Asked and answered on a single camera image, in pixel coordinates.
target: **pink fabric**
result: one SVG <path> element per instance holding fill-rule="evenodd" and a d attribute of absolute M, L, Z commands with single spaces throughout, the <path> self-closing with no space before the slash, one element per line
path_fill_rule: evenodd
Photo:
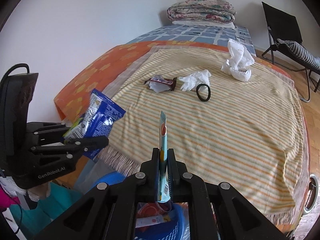
<path fill-rule="evenodd" d="M 17 204 L 12 199 L 14 199 L 17 203 L 20 204 L 20 200 L 18 197 L 10 198 L 0 187 L 0 210 L 5 210 L 6 208 L 10 207 L 11 204 Z"/>

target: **blue checkered bedsheet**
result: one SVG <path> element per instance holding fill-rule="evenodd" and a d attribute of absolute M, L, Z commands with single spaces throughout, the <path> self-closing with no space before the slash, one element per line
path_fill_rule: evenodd
<path fill-rule="evenodd" d="M 252 55 L 256 55 L 248 29 L 240 26 L 236 26 L 236 29 L 232 30 L 201 25 L 169 25 L 143 34 L 128 43 L 139 41 L 196 41 L 227 47 L 229 38 L 241 42 Z"/>

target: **orange floral cloth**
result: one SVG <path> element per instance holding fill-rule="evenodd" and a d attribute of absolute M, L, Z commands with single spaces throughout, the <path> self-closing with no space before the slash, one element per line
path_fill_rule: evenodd
<path fill-rule="evenodd" d="M 58 93 L 54 102 L 60 118 L 74 122 L 86 111 L 92 89 L 104 90 L 127 67 L 156 45 L 193 46 L 228 52 L 227 47 L 194 41 L 143 41 L 116 46 L 87 66 Z M 254 60 L 290 78 L 287 72 L 267 61 L 256 57 Z"/>

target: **black ring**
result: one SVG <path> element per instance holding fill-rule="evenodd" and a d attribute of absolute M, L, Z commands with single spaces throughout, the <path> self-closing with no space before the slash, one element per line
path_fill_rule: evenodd
<path fill-rule="evenodd" d="M 208 88 L 208 97 L 206 99 L 202 98 L 200 95 L 199 95 L 199 88 L 200 87 L 207 87 Z M 198 98 L 202 101 L 202 102 L 206 102 L 206 101 L 209 101 L 210 97 L 211 97 L 211 91 L 210 91 L 210 88 L 207 84 L 200 84 L 197 86 L 196 88 L 196 93 L 197 93 L 197 96 Z"/>

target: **silver screw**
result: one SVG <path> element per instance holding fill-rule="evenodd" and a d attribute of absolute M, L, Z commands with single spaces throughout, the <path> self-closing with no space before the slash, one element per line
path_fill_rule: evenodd
<path fill-rule="evenodd" d="M 138 172 L 136 173 L 136 178 L 137 179 L 143 179 L 146 175 L 143 172 Z"/>
<path fill-rule="evenodd" d="M 223 189 L 230 189 L 230 184 L 227 183 L 227 182 L 222 182 L 220 184 L 220 187 L 223 188 Z"/>
<path fill-rule="evenodd" d="M 182 174 L 182 176 L 185 178 L 185 179 L 191 179 L 192 178 L 192 173 L 190 172 L 185 172 Z"/>
<path fill-rule="evenodd" d="M 108 187 L 108 184 L 105 183 L 105 182 L 100 182 L 98 185 L 97 185 L 97 189 L 100 189 L 100 190 L 104 190 Z"/>

